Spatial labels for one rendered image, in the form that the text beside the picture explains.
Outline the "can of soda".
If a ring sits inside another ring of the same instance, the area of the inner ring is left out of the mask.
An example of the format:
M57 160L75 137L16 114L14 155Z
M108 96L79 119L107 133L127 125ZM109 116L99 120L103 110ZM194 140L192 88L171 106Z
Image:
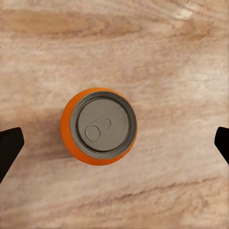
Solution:
M123 158L137 137L137 118L128 100L108 88L90 88L65 107L60 123L67 150L78 160L106 166Z

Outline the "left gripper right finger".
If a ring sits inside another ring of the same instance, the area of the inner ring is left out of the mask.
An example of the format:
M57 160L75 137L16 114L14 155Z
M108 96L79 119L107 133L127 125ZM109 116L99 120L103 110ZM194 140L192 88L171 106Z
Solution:
M229 129L219 127L214 143L229 164Z

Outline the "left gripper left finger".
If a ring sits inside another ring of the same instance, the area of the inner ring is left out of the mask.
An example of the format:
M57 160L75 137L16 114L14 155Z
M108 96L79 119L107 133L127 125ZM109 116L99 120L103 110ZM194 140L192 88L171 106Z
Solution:
M0 183L24 146L20 127L0 132Z

